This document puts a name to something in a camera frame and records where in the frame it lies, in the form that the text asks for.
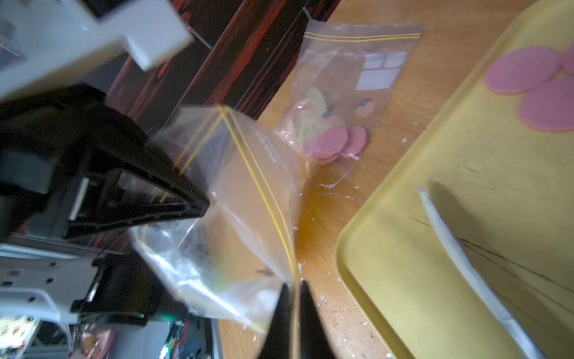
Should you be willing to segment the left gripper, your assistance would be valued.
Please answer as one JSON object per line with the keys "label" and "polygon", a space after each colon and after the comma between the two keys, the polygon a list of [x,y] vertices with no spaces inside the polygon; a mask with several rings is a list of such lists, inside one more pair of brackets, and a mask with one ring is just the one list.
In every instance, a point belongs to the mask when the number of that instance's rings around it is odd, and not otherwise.
{"label": "left gripper", "polygon": [[1,105],[1,238],[72,239],[202,217],[209,199],[103,92],[74,85]]}

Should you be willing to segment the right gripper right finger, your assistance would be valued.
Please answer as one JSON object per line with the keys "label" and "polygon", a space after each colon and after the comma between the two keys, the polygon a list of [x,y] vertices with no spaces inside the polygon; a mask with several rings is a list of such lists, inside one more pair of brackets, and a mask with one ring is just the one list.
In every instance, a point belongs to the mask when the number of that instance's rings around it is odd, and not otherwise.
{"label": "right gripper right finger", "polygon": [[303,359],[335,359],[327,335],[316,310],[308,283],[300,283],[300,357]]}

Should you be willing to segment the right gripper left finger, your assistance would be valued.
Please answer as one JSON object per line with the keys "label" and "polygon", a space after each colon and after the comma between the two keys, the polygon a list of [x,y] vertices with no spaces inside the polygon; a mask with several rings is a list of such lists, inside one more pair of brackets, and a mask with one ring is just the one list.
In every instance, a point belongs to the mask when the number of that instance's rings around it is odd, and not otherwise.
{"label": "right gripper left finger", "polygon": [[258,359],[289,359],[291,355],[291,289],[281,288],[268,334]]}

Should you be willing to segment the clear resealable bag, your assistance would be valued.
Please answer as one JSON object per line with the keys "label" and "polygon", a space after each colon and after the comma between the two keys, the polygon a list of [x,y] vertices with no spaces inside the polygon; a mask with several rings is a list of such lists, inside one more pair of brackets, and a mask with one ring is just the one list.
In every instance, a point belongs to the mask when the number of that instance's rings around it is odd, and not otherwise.
{"label": "clear resealable bag", "polygon": [[182,107],[150,145],[209,207],[201,218],[133,227],[133,247],[191,313],[267,332],[282,285],[296,278],[300,157],[226,106]]}
{"label": "clear resealable bag", "polygon": [[365,127],[372,132],[423,33],[422,25],[353,25],[312,20],[291,84],[292,104],[275,133],[305,158],[349,176],[360,155],[309,159],[303,146],[332,127]]}

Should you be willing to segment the metal tongs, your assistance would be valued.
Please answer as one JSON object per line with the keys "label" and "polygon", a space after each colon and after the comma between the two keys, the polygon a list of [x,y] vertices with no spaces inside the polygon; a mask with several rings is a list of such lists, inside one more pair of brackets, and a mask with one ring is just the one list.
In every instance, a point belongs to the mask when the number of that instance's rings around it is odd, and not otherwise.
{"label": "metal tongs", "polygon": [[526,333],[520,323],[514,318],[505,305],[498,299],[496,294],[488,286],[484,278],[475,270],[458,244],[446,222],[442,219],[438,209],[434,205],[429,194],[420,188],[419,196],[427,213],[430,225],[433,227],[437,238],[444,247],[451,261],[469,284],[476,296],[481,299],[488,310],[493,314],[500,325],[508,332],[515,344],[519,347],[525,358],[546,358],[545,354]]}

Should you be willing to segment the yellow tray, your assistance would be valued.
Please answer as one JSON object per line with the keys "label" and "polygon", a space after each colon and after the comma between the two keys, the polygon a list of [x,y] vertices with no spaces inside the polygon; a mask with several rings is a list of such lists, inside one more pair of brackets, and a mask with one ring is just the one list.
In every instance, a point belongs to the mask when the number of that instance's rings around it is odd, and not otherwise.
{"label": "yellow tray", "polygon": [[339,236],[339,275],[395,358],[519,358],[436,237],[427,190],[475,269],[548,358],[573,356],[573,134],[485,88],[515,49],[573,42],[573,3],[518,16]]}

